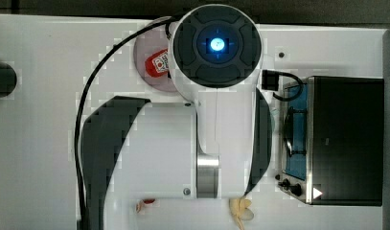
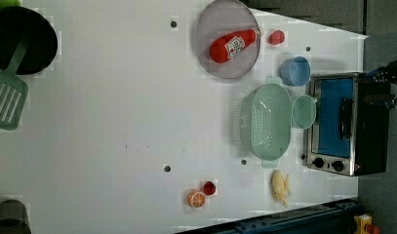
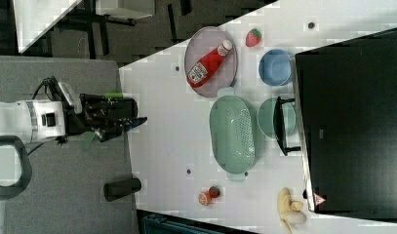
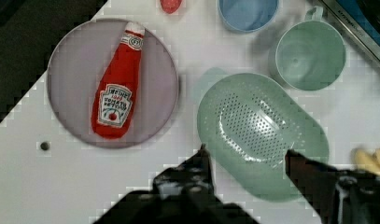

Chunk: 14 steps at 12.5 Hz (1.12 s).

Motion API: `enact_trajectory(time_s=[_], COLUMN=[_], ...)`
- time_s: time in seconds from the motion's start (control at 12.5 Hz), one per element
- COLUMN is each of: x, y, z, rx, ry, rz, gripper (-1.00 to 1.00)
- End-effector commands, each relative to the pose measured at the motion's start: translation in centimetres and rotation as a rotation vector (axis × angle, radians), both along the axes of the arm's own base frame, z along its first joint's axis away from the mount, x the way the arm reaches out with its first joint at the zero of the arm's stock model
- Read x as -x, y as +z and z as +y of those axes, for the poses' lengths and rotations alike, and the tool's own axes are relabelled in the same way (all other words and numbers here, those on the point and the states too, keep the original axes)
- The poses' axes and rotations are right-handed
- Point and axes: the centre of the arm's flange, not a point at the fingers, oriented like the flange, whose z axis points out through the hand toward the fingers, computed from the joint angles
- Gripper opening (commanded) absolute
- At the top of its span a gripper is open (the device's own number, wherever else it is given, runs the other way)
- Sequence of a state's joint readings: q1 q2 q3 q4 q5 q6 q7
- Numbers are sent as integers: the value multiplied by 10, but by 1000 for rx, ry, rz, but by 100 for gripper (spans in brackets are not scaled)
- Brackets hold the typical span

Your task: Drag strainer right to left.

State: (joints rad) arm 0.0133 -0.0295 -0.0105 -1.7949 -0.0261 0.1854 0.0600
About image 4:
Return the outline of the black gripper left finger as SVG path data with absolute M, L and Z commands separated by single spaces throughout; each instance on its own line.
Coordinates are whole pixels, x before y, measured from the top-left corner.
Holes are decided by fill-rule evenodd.
M 176 167 L 167 168 L 152 182 L 162 211 L 202 213 L 216 199 L 210 154 L 205 144 Z

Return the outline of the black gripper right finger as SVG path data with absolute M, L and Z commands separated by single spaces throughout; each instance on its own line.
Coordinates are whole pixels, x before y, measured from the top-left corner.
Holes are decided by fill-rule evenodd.
M 285 171 L 317 212 L 322 224 L 350 224 L 353 221 L 350 192 L 358 180 L 348 171 L 308 159 L 293 149 L 286 153 Z

